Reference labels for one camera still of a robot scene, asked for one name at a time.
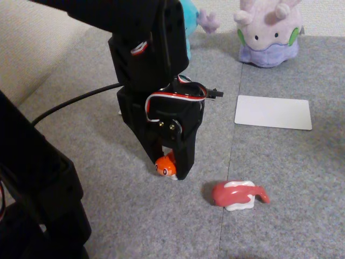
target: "plush toy antenna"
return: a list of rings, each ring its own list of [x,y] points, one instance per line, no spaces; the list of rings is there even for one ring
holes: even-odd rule
[[[253,21],[253,15],[250,10],[253,8],[256,0],[240,0],[240,11],[235,12],[233,19],[235,22],[241,25],[251,24]]]
[[[298,5],[302,0],[281,0],[275,9],[275,15],[279,19],[289,16],[291,9]]]

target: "white card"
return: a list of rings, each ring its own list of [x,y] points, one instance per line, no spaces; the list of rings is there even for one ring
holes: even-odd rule
[[[235,123],[309,131],[313,128],[307,100],[254,96],[238,97]]]

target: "black cable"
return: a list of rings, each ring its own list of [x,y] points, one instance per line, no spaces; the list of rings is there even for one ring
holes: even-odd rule
[[[66,101],[62,104],[59,104],[58,106],[55,106],[54,108],[46,111],[45,113],[43,113],[42,115],[38,116],[37,118],[35,118],[35,120],[33,120],[33,122],[31,123],[33,126],[37,125],[41,120],[43,120],[44,118],[46,118],[47,116],[49,116],[50,114],[70,105],[70,104],[74,104],[76,103],[77,101],[80,101],[80,100],[83,100],[87,97],[90,97],[90,96],[94,96],[95,94],[98,94],[98,93],[102,93],[102,92],[105,92],[105,91],[108,91],[108,90],[111,90],[111,89],[115,89],[115,88],[118,88],[118,87],[121,87],[122,85],[120,83],[117,83],[115,85],[108,85],[108,86],[105,86],[105,87],[102,87],[102,88],[99,88],[99,89],[96,89],[94,91],[91,91],[91,92],[88,92],[88,93],[85,93],[81,96],[78,96],[78,97],[75,97],[69,101]]]
[[[4,218],[5,210],[6,210],[6,202],[5,202],[5,191],[4,187],[2,186],[1,179],[0,179],[0,192],[1,192],[1,209],[0,209],[0,221]]]

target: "plush toy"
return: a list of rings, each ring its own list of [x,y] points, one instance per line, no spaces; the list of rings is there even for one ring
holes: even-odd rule
[[[193,4],[191,0],[180,0],[183,8],[184,14],[184,26],[185,26],[185,36],[187,39],[187,55],[188,58],[191,58],[190,53],[190,43],[188,37],[195,32],[198,25],[200,25],[204,31],[208,34],[214,33],[220,26],[216,21],[216,15],[210,13],[208,16],[206,11],[200,9],[200,12]]]
[[[275,67],[295,58],[302,15],[301,0],[240,0],[234,14],[241,41],[239,59],[260,67]]]

